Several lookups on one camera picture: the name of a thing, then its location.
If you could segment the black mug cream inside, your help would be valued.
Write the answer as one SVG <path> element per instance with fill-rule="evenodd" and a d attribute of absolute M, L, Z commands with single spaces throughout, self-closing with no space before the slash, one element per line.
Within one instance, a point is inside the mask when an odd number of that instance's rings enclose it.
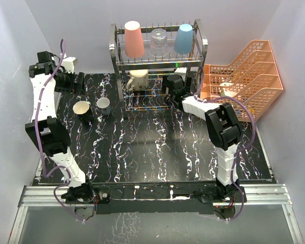
<path fill-rule="evenodd" d="M 90 123 L 93 119 L 93 112 L 88 101 L 76 102 L 73 106 L 73 112 L 84 123 Z"/>

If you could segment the white cat-pattern mug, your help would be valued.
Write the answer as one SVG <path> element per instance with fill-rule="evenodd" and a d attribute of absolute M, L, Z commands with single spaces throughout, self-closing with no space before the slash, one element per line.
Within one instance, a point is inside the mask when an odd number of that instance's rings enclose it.
<path fill-rule="evenodd" d="M 144 90 L 148 87 L 148 70 L 131 70 L 126 90 Z"/>

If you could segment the grey patterned small cup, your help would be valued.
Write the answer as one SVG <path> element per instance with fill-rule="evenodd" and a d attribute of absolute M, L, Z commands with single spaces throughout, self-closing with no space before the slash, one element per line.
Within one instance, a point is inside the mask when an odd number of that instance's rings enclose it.
<path fill-rule="evenodd" d="M 110 100 L 106 97 L 99 98 L 96 102 L 96 105 L 98 107 L 98 110 L 103 115 L 109 115 L 111 113 L 111 105 Z"/>

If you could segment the blue plastic cup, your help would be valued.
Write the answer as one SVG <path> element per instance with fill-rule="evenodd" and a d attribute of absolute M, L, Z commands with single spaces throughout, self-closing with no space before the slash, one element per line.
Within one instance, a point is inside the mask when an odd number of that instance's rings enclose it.
<path fill-rule="evenodd" d="M 179 26 L 174 50 L 180 55 L 189 54 L 193 45 L 193 28 L 190 24 L 182 24 Z"/>

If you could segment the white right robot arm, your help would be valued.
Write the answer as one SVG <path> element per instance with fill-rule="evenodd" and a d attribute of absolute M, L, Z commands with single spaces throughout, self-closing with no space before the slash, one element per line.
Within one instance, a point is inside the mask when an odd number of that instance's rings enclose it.
<path fill-rule="evenodd" d="M 205 120 L 209 139 L 217 152 L 217 197 L 227 202 L 239 192 L 242 202 L 245 202 L 234 162 L 242 135 L 234 109 L 229 103 L 220 104 L 198 98 L 191 93 L 190 85 L 190 78 L 184 82 L 178 74 L 166 75 L 162 78 L 162 93 L 169 95 L 176 109 Z"/>

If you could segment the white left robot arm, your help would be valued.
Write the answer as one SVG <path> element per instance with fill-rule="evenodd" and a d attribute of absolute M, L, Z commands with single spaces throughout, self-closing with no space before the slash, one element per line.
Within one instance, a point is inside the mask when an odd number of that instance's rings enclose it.
<path fill-rule="evenodd" d="M 65 176 L 68 191 L 62 198 L 67 203 L 90 203 L 95 191 L 71 153 L 71 138 L 56 116 L 54 100 L 55 93 L 84 94 L 84 73 L 74 73 L 74 57 L 58 63 L 54 60 L 55 55 L 48 51 L 39 52 L 37 57 L 38 62 L 28 70 L 33 86 L 34 111 L 32 121 L 25 124 L 25 131 L 38 151 L 50 158 Z"/>

